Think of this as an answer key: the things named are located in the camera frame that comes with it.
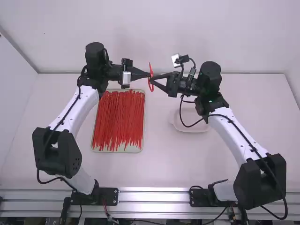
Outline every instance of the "black cable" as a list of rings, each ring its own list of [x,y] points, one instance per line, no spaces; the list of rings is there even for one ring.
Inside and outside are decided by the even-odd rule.
[[[270,213],[272,216],[274,216],[276,219],[279,220],[284,220],[287,218],[288,215],[288,207],[287,207],[287,202],[285,199],[285,195],[283,194],[281,185],[279,184],[279,181],[277,180],[275,174],[273,173],[273,171],[270,169],[270,167],[268,166],[268,164],[264,161],[263,157],[259,154],[259,152],[257,151],[257,149],[253,146],[253,144],[247,139],[247,137],[243,134],[243,132],[239,129],[239,127],[227,116],[221,115],[221,114],[210,114],[208,115],[210,116],[221,116],[223,118],[226,118],[228,120],[229,123],[231,123],[236,129],[237,131],[240,133],[240,135],[242,135],[242,137],[245,139],[245,141],[249,144],[249,146],[251,147],[251,149],[256,153],[256,155],[260,158],[260,160],[262,161],[263,165],[265,166],[265,168],[267,168],[268,172],[271,174],[272,178],[274,179],[276,186],[278,188],[278,190],[281,193],[283,202],[284,202],[284,206],[285,206],[285,214],[283,217],[278,217],[277,215],[275,215],[273,212],[271,212],[270,210],[268,210],[266,207],[261,206],[264,210],[266,210],[268,213]]]
[[[183,97],[181,98],[181,101],[180,101],[180,105],[179,105],[179,118],[180,118],[180,121],[182,123],[183,126],[185,126],[186,128],[191,128],[193,126],[195,126],[197,123],[201,122],[203,120],[203,118],[199,119],[197,122],[193,123],[192,125],[186,125],[183,120],[182,120],[182,116],[181,116],[181,105],[182,105],[182,101],[183,101]]]
[[[183,77],[184,65],[183,63],[181,63],[180,65],[181,65],[181,73],[179,75],[179,78],[181,79]]]
[[[113,66],[111,65],[111,63],[110,63],[110,61],[109,61],[109,56],[108,56],[108,53],[107,53],[107,49],[105,48],[104,51],[105,51],[105,59],[106,59],[106,63],[108,64],[108,66],[109,66],[110,68],[112,68]]]
[[[77,191],[77,189],[75,187],[73,187],[71,184],[69,184],[67,182],[67,180],[63,177],[56,177],[56,178],[53,178],[51,180],[48,180],[48,181],[41,181],[40,178],[39,178],[39,170],[37,170],[37,181],[40,183],[40,184],[49,184],[51,183],[52,181],[55,181],[55,180],[60,180],[60,181],[63,181],[65,182],[70,188],[72,188],[73,190]]]
[[[81,205],[81,202],[80,202],[79,206],[80,206],[80,215],[78,217],[78,220],[80,220],[81,215],[83,214],[83,206]]]
[[[180,96],[180,98],[182,98],[182,102],[185,102],[185,103],[195,103],[195,101],[185,101],[185,100],[183,100],[183,98],[184,98],[183,94]]]
[[[201,186],[198,186],[198,185],[194,185],[194,186],[191,186],[190,188],[189,188],[189,190],[191,190],[192,188],[198,188],[198,189],[203,189]]]
[[[196,63],[195,63],[195,61],[194,61],[192,58],[188,58],[188,59],[191,60],[191,61],[193,62],[193,64],[194,64],[193,68],[196,68]]]
[[[214,218],[213,220],[211,220],[211,221],[209,221],[209,222],[207,222],[207,223],[204,223],[204,224],[202,224],[202,225],[207,225],[207,224],[211,224],[211,223],[213,223],[213,222],[215,222],[217,219],[219,219],[219,217],[225,212],[225,210],[227,209],[227,207],[225,207],[224,209],[223,209],[223,211],[216,217],[216,218]]]

